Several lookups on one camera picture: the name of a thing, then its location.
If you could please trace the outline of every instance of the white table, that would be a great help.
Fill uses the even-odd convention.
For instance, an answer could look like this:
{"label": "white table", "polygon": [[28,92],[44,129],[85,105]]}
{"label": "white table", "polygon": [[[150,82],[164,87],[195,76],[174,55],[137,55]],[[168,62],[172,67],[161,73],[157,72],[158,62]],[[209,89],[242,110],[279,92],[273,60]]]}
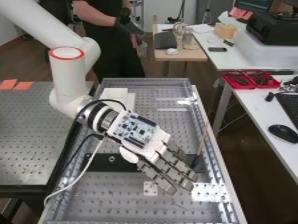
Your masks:
{"label": "white table", "polygon": [[[239,29],[245,29],[243,24],[238,25]],[[289,67],[273,67],[273,66],[259,66],[257,65],[249,58],[243,56],[243,54],[237,49],[237,45],[230,47],[223,43],[223,39],[218,37],[214,31],[206,33],[193,33],[197,42],[199,43],[207,57],[210,58],[217,70],[234,70],[234,69],[262,69],[262,70],[291,70],[297,68]],[[210,52],[207,50],[209,47],[225,47],[227,52]]]}
{"label": "white table", "polygon": [[[286,81],[293,79],[293,76],[274,76],[274,78],[279,81]],[[225,83],[221,102],[217,109],[217,116],[213,124],[213,132],[215,135],[219,132],[231,92],[234,93],[247,112],[247,115],[250,116],[259,132],[262,133],[271,149],[274,150],[298,184],[298,145],[283,141],[267,130],[271,125],[282,124],[298,132],[286,112],[283,111],[283,108],[279,105],[278,100],[274,98],[271,102],[265,101],[269,92],[277,93],[278,89],[234,90],[230,88],[229,84]]]}
{"label": "white table", "polygon": [[[245,70],[245,69],[262,69],[262,70],[291,70],[293,68],[258,66],[253,63],[237,49],[237,46],[230,47],[223,43],[223,39],[219,38],[213,31],[202,34],[193,33],[206,55],[209,56],[217,70]],[[226,53],[210,52],[209,47],[225,47]],[[294,76],[274,76],[278,80],[290,80]],[[214,135],[218,135],[222,120],[225,117],[230,96],[234,93],[239,103],[242,104],[259,132],[262,133],[271,149],[274,150],[281,162],[283,163],[293,179],[298,184],[298,146],[285,142],[277,138],[267,130],[274,124],[283,124],[293,128],[297,132],[293,122],[287,114],[285,113],[277,99],[267,103],[265,98],[269,92],[278,92],[278,90],[234,90],[225,82],[223,91],[221,95],[221,101],[217,109],[215,119],[213,123]]]}

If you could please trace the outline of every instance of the cable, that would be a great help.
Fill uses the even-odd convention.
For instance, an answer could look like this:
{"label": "cable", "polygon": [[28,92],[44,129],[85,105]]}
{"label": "cable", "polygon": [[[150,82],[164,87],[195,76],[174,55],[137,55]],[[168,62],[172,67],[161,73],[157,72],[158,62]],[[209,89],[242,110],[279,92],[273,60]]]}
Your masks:
{"label": "cable", "polygon": [[50,195],[46,196],[46,198],[44,199],[44,206],[46,205],[46,202],[48,202],[49,198],[52,198],[54,195],[57,195],[57,194],[60,194],[61,192],[64,192],[64,191],[65,191],[68,188],[70,188],[70,187],[77,183],[77,181],[81,179],[81,177],[82,177],[82,175],[85,174],[85,172],[86,172],[86,170],[88,170],[88,168],[89,168],[89,166],[90,166],[90,163],[92,163],[92,161],[93,161],[93,159],[94,159],[96,153],[97,153],[98,150],[100,150],[100,147],[101,147],[101,145],[102,145],[102,142],[104,142],[104,139],[98,142],[98,145],[96,146],[94,152],[93,152],[93,154],[92,154],[92,156],[90,156],[90,159],[89,159],[89,161],[88,161],[88,163],[86,163],[86,166],[85,166],[84,170],[81,171],[81,174],[80,174],[80,176],[77,177],[77,179],[76,179],[76,180],[74,180],[66,187],[64,187],[62,189],[60,189],[58,191],[53,192]]}
{"label": "cable", "polygon": [[[65,148],[68,147],[68,145],[70,145],[70,143],[72,143],[72,133],[73,133],[73,130],[74,130],[74,127],[76,127],[77,119],[80,118],[81,114],[85,112],[85,110],[86,110],[92,105],[94,105],[94,104],[97,104],[97,103],[101,103],[101,102],[114,102],[114,103],[118,103],[118,104],[122,106],[124,110],[126,110],[125,105],[124,105],[120,101],[117,101],[117,100],[112,100],[112,99],[94,100],[94,101],[92,101],[90,103],[88,103],[88,104],[84,106],[84,108],[80,110],[80,112],[77,113],[77,115],[76,115],[76,117],[74,117],[74,120],[73,120],[73,122],[72,122],[72,126],[70,126],[70,129],[69,129],[69,132],[68,132],[69,134],[68,134],[68,137],[66,137],[66,140],[65,140],[65,144],[64,144],[64,149],[65,149]],[[84,143],[85,143],[85,141],[86,141],[88,138],[85,138],[85,139],[82,140],[82,142],[81,142],[78,148],[81,148],[81,146],[84,145]],[[70,164],[70,162],[72,162],[72,160],[73,160],[76,154],[78,153],[78,151],[80,151],[80,150],[77,149],[77,151],[74,152],[74,154],[73,154],[70,160],[68,161],[66,166],[62,168],[62,172],[65,171],[65,169],[66,169],[68,165]],[[46,200],[48,200],[50,197],[53,197],[56,194],[58,194],[58,193],[54,192],[54,193],[52,193],[52,194],[45,198],[45,200],[44,200],[44,205],[46,204]]]}
{"label": "cable", "polygon": [[181,4],[180,14],[177,16],[177,20],[180,20],[181,14],[182,14],[182,18],[183,18],[183,9],[185,9],[185,0],[182,0],[182,4]]}
{"label": "cable", "polygon": [[246,115],[246,113],[243,113],[238,118],[235,118],[229,124],[226,124],[226,126],[219,130],[219,132],[230,125],[233,124],[235,121],[238,121],[243,116]]}
{"label": "cable", "polygon": [[78,145],[78,147],[77,147],[76,152],[73,153],[70,159],[68,160],[66,165],[65,165],[64,168],[62,168],[62,172],[61,172],[61,173],[64,173],[64,171],[66,170],[66,168],[68,168],[69,164],[72,163],[72,161],[73,161],[73,159],[74,159],[77,153],[80,152],[81,147],[82,147],[82,145],[85,144],[86,140],[88,140],[90,137],[96,137],[96,138],[100,139],[100,136],[101,136],[101,135],[90,134],[90,135],[88,135],[88,136],[84,138],[84,140],[81,141],[81,143],[80,143],[80,145]]}

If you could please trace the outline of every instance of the red tray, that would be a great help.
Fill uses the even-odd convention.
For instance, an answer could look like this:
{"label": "red tray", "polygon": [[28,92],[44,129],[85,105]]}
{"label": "red tray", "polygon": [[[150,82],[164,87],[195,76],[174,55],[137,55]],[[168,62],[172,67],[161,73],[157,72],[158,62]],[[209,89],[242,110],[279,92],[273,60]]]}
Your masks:
{"label": "red tray", "polygon": [[245,76],[249,77],[255,87],[259,89],[275,89],[279,88],[281,83],[273,78],[273,76],[262,70],[245,70],[242,71]]}
{"label": "red tray", "polygon": [[221,75],[233,89],[254,89],[255,83],[242,71],[222,71]]}

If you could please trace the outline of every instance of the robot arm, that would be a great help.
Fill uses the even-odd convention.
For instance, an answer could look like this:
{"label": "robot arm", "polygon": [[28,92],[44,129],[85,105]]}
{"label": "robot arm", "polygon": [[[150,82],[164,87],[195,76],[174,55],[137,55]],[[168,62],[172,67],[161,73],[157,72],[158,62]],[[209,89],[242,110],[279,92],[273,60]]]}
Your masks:
{"label": "robot arm", "polygon": [[0,13],[52,49],[50,105],[72,118],[80,113],[80,122],[94,132],[106,133],[120,144],[122,157],[169,194],[176,193],[173,182],[191,191],[198,175],[185,165],[183,151],[158,125],[102,102],[86,106],[94,100],[85,88],[85,74],[100,57],[96,41],[81,38],[33,0],[0,0]]}

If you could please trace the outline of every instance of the desk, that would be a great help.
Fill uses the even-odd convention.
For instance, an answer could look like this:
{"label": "desk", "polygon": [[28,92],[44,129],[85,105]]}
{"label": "desk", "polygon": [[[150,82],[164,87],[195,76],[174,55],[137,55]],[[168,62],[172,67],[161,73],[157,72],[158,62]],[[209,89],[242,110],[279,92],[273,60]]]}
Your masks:
{"label": "desk", "polygon": [[[154,34],[156,33],[157,33],[157,24],[153,24],[153,38],[154,38]],[[183,49],[182,48],[182,40],[181,39],[177,39],[177,44],[178,44],[177,49],[180,51],[180,53],[177,55],[168,55],[166,54],[166,50],[154,50],[156,60],[165,62],[165,75],[168,74],[169,62],[170,61],[185,62],[183,72],[186,70],[186,65],[187,65],[189,61],[207,61],[207,56],[203,53],[199,45],[195,42],[194,42],[194,46],[198,47],[197,50],[186,50],[186,49]]]}
{"label": "desk", "polygon": [[[136,112],[156,121],[174,138],[187,154],[198,147],[202,128],[207,122],[199,95],[187,79],[105,79],[104,88],[128,88],[136,93]],[[229,173],[211,132],[207,129],[203,160],[207,172],[198,173],[199,180],[189,194],[178,188],[169,196],[158,189],[158,196],[144,195],[142,173],[88,172],[76,187],[49,201],[40,224],[80,221],[85,224],[104,220],[113,223],[239,223],[246,224]],[[80,173],[85,152],[93,151],[96,142],[81,149],[73,166],[68,168],[60,185]],[[106,140],[101,153],[117,153],[118,145]]]}
{"label": "desk", "polygon": [[[274,78],[279,81],[285,81],[290,80],[293,76],[274,76]],[[234,93],[261,134],[263,135],[273,151],[275,152],[294,181],[298,184],[298,146],[297,144],[291,144],[277,138],[267,130],[271,125],[283,124],[298,132],[287,114],[283,111],[283,108],[279,105],[278,100],[274,98],[271,102],[265,101],[267,93],[277,93],[278,89],[235,90],[230,88],[227,83],[225,83],[221,103],[218,105],[217,116],[213,124],[213,131],[215,135],[219,132],[231,92]]]}
{"label": "desk", "polygon": [[[233,70],[233,69],[262,69],[262,70],[291,70],[297,69],[297,65],[293,68],[289,67],[273,67],[259,66],[250,61],[237,49],[237,45],[230,47],[223,43],[223,39],[215,35],[213,31],[197,34],[193,33],[197,42],[199,43],[207,57],[210,58],[217,70]],[[227,52],[210,52],[209,47],[225,47]]]}
{"label": "desk", "polygon": [[37,211],[69,147],[72,119],[49,105],[52,89],[38,82],[27,91],[0,91],[0,196],[21,198]]}
{"label": "desk", "polygon": [[[258,66],[247,58],[243,57],[241,52],[237,50],[237,46],[230,47],[223,43],[223,39],[219,38],[213,31],[195,34],[194,37],[205,50],[213,64],[218,70],[242,70],[242,69],[262,69],[262,70],[290,70],[293,68],[281,68],[271,66]],[[225,47],[227,49],[226,53],[215,53],[207,50],[209,47]],[[278,80],[290,80],[294,76],[274,76]],[[242,104],[251,120],[254,121],[267,143],[274,150],[278,158],[281,159],[289,173],[293,176],[293,179],[298,183],[298,163],[295,158],[298,158],[297,145],[291,145],[286,142],[282,142],[281,139],[277,139],[269,131],[267,128],[270,125],[282,124],[287,125],[295,130],[294,124],[291,123],[281,105],[277,100],[270,104],[266,103],[265,97],[269,92],[278,90],[234,90],[230,88],[229,84],[225,82],[223,91],[221,95],[221,100],[217,108],[215,119],[213,123],[213,132],[217,136],[219,133],[219,128],[222,120],[225,117],[225,112],[229,105],[229,100],[231,93],[234,93],[238,98],[239,103]]]}

